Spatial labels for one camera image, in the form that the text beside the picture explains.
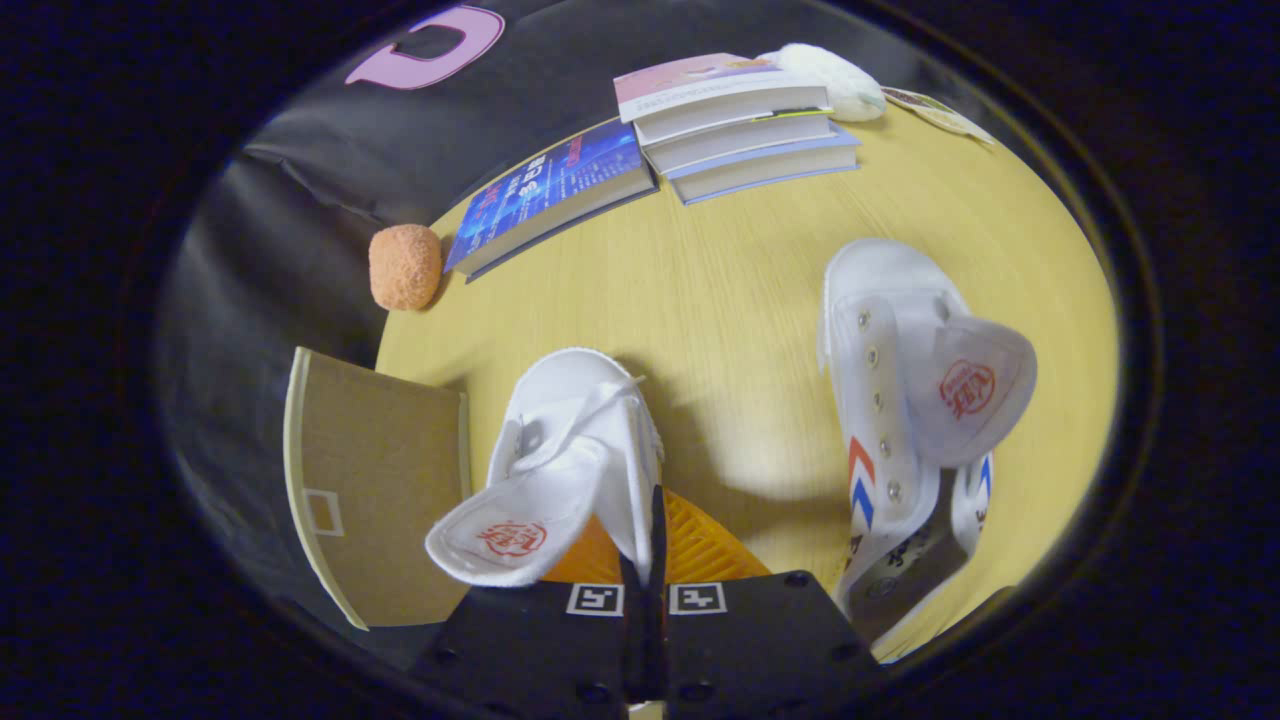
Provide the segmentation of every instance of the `orange mesh object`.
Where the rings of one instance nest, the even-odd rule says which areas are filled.
[[[667,511],[667,579],[712,583],[768,575],[769,569],[696,505],[662,488]]]
[[[609,533],[604,532],[600,519],[591,515],[577,542],[568,548],[564,557],[543,575],[552,583],[598,583],[605,585],[622,584],[622,565],[618,562],[618,548]]]

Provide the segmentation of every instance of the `orange ball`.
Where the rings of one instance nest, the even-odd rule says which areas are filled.
[[[426,225],[393,225],[369,243],[369,287],[388,310],[417,310],[440,284],[440,238]]]

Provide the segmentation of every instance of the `white canvas shoe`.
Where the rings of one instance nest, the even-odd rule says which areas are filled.
[[[431,529],[431,559],[466,583],[532,584],[594,512],[646,583],[662,441],[639,382],[581,347],[535,363],[512,392],[485,489]]]
[[[1018,332],[973,318],[955,283],[927,256],[868,238],[827,265],[818,365],[829,366],[849,447],[850,559],[835,594],[855,626],[863,615],[859,632],[873,642],[973,555],[980,520],[950,519],[952,512],[986,518],[989,451],[1030,400],[1036,355]],[[972,482],[978,477],[980,492]],[[938,512],[946,523],[934,521],[943,519]],[[950,542],[959,561],[934,552],[942,560],[916,573],[933,577],[913,578],[910,592],[899,592],[906,584],[895,571],[955,533]],[[867,601],[879,602],[863,612]]]

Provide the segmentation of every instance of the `wooden table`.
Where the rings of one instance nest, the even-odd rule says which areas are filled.
[[[892,660],[1021,580],[1064,530],[1107,439],[1119,341],[1084,234],[1009,150],[892,105],[846,127],[863,141],[859,170],[690,208],[664,187],[471,284],[445,278],[433,306],[389,314],[376,369],[467,393],[479,488],[525,369],[566,346],[608,352],[648,377],[664,483],[771,570],[809,569],[831,589],[850,509],[831,383],[814,357],[823,268],[859,237],[922,250],[975,314],[1030,338],[1039,384],[996,450],[977,556],[884,648]],[[466,205],[433,225],[447,245]]]

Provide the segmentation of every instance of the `screw hole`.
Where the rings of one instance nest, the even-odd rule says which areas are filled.
[[[444,665],[445,667],[456,664],[458,660],[460,660],[458,653],[447,647],[442,647],[435,651],[435,661],[439,662],[440,665]]]
[[[603,705],[609,702],[612,693],[608,685],[602,683],[581,683],[577,685],[577,698],[589,705]]]
[[[716,694],[716,688],[705,680],[680,688],[680,700],[685,702],[705,702],[713,694]]]
[[[831,660],[835,662],[844,662],[858,652],[858,646],[854,643],[837,644],[831,648]]]

